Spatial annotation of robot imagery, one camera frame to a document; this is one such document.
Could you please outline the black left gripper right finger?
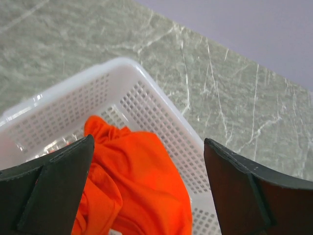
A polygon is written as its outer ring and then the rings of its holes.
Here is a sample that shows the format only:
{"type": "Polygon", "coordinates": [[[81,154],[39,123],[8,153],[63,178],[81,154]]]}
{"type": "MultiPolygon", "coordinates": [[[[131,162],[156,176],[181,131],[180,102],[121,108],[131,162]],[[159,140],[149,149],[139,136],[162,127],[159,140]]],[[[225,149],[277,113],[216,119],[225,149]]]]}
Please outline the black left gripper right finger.
{"type": "Polygon", "coordinates": [[[213,139],[204,161],[223,235],[311,235],[313,183],[243,157],[213,139]]]}

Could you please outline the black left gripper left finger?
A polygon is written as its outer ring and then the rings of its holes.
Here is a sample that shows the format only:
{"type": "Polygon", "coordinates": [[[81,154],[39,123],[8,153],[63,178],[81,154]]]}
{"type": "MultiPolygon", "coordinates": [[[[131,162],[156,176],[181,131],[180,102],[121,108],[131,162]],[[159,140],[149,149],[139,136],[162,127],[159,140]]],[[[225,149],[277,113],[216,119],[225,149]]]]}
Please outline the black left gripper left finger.
{"type": "Polygon", "coordinates": [[[86,137],[0,172],[2,235],[69,235],[94,152],[86,137]]]}

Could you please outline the orange t-shirt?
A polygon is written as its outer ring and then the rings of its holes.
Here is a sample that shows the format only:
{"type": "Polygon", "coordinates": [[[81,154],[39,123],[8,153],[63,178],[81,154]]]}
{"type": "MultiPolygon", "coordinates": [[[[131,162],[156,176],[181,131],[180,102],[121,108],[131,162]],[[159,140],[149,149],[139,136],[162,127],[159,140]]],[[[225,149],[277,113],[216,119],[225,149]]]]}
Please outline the orange t-shirt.
{"type": "Polygon", "coordinates": [[[94,153],[72,234],[189,235],[187,189],[156,134],[91,116],[84,134],[94,153]]]}

